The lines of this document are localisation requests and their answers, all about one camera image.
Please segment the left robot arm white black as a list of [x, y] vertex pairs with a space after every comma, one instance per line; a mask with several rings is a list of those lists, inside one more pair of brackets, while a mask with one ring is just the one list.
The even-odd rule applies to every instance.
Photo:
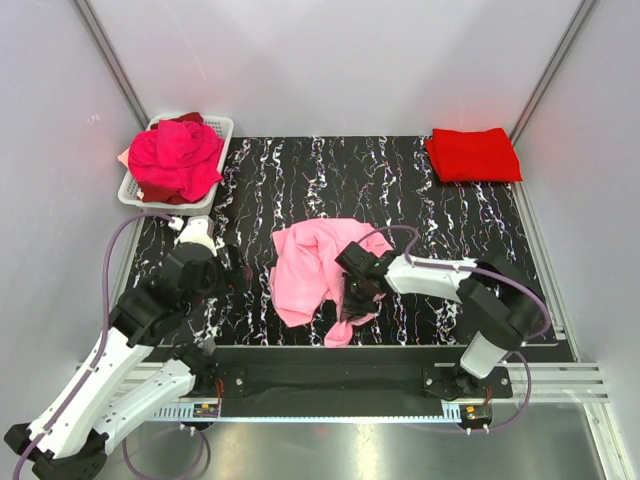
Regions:
[[248, 270], [236, 246], [178, 243], [157, 272], [120, 295], [107, 330], [45, 412], [8, 429], [4, 441], [18, 463], [30, 462], [39, 479], [93, 479], [115, 447], [162, 406], [219, 387], [211, 348], [188, 344], [175, 348], [143, 384], [120, 400], [113, 398], [196, 307], [242, 295], [247, 286]]

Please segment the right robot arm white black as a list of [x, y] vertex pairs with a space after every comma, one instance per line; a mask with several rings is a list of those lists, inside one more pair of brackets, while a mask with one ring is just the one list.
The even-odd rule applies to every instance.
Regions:
[[352, 323], [373, 312], [385, 294], [437, 297], [462, 306], [475, 333], [454, 371], [454, 384], [476, 396], [509, 353], [544, 334], [551, 316], [538, 292], [508, 260], [431, 260], [409, 253], [376, 255], [351, 242], [336, 257], [345, 274], [341, 320]]

